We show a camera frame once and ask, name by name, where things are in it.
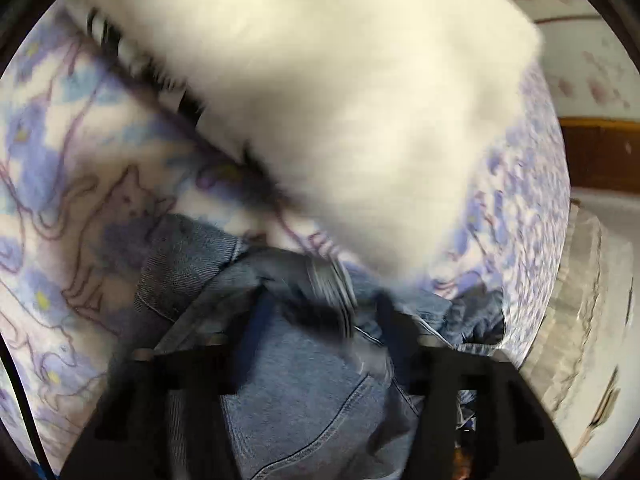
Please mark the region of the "brown wooden headboard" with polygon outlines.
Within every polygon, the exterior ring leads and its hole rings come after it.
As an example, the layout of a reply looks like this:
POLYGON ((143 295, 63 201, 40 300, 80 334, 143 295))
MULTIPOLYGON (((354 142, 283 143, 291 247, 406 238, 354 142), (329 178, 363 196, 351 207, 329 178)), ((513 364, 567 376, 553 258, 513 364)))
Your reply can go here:
POLYGON ((639 195, 640 128, 629 120, 560 119, 574 188, 639 195))

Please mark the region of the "purple cat print blanket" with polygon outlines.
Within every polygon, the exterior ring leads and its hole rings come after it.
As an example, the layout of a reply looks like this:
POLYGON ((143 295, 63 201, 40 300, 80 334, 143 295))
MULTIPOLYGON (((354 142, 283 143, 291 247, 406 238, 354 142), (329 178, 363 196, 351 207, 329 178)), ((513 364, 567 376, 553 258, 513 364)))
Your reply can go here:
MULTIPOLYGON (((418 281, 447 299, 500 289, 514 361, 532 345, 570 209, 564 143, 539 70, 524 119, 486 156, 444 251, 418 281)), ((1 78, 1 333, 60 469, 124 340, 154 226, 175 212, 231 234, 352 263, 263 180, 127 80, 60 10, 1 78)))

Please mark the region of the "white fluffy folded garment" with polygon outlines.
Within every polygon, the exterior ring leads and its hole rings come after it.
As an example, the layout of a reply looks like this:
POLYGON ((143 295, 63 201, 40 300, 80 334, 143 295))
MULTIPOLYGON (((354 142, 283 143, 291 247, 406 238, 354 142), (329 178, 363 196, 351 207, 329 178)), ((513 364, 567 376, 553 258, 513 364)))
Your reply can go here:
POLYGON ((367 268, 411 278, 523 108, 512 0, 87 0, 367 268))

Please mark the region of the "beige curtain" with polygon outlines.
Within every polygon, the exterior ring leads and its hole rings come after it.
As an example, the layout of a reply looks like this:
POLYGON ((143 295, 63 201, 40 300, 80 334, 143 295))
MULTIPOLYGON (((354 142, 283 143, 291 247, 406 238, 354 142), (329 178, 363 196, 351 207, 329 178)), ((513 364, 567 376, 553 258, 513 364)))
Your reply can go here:
POLYGON ((561 262, 548 307, 520 372, 550 415, 559 411, 582 370, 601 317, 608 231, 577 202, 570 204, 561 262))

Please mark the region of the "blue denim garment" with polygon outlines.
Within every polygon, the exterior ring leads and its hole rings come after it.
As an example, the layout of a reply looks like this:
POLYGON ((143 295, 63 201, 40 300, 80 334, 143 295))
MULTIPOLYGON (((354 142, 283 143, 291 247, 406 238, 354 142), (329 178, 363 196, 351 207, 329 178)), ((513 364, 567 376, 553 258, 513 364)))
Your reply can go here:
POLYGON ((479 354, 504 335, 501 292, 447 300, 386 289, 341 263, 251 243, 181 214, 160 219, 137 304, 169 322, 164 353, 252 336, 221 402, 245 479, 396 479, 422 399, 400 378, 376 316, 387 304, 422 335, 479 354))

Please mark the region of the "black white printed folded garment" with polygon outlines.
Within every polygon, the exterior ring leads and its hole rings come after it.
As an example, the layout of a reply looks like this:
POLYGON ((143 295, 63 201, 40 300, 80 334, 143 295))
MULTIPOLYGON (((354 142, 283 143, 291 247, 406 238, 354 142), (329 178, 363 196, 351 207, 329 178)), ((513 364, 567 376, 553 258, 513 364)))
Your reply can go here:
POLYGON ((276 192, 265 169, 250 154, 248 144, 232 142, 220 119, 191 91, 185 80, 171 75, 161 62, 124 36, 95 6, 83 3, 77 10, 69 8, 67 12, 103 53, 116 58, 120 68, 150 89, 161 106, 190 126, 207 153, 218 154, 238 166, 245 186, 255 185, 259 194, 268 196, 276 192))

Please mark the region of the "white floral wardrobe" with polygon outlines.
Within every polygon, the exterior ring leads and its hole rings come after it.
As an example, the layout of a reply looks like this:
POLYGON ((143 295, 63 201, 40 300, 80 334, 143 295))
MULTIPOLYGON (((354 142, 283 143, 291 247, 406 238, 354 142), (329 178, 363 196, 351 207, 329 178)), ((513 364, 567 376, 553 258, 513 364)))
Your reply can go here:
POLYGON ((560 117, 639 119, 639 72, 588 0, 513 0, 544 35, 541 67, 560 117))

